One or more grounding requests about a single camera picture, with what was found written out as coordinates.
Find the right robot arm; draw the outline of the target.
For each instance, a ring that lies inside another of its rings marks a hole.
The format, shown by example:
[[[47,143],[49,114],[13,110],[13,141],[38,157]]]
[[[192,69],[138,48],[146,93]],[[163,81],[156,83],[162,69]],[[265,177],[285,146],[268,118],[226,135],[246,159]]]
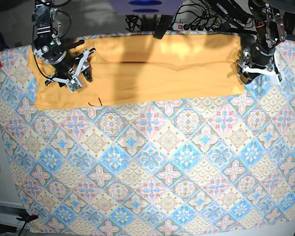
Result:
[[[46,79],[45,85],[58,83],[60,87],[66,86],[74,92],[83,86],[80,80],[81,74],[86,81],[92,82],[88,57],[95,52],[95,49],[85,49],[78,55],[72,54],[71,50],[83,45],[85,41],[81,39],[75,42],[63,39],[64,33],[57,14],[68,14],[58,10],[60,5],[55,5],[51,0],[36,0],[34,3],[32,22],[33,32],[37,35],[31,44],[34,62],[38,64],[36,59],[40,59],[54,68],[53,75],[45,75],[40,68],[38,69]]]

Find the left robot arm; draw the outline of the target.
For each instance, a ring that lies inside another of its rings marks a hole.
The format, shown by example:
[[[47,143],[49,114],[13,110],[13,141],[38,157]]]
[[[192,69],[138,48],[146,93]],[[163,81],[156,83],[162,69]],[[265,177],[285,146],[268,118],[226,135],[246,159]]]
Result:
[[[273,84],[279,85],[285,76],[278,68],[275,50],[287,36],[283,18],[278,9],[263,0],[250,0],[248,5],[254,16],[256,38],[242,39],[237,75],[245,85],[260,75],[268,76]]]

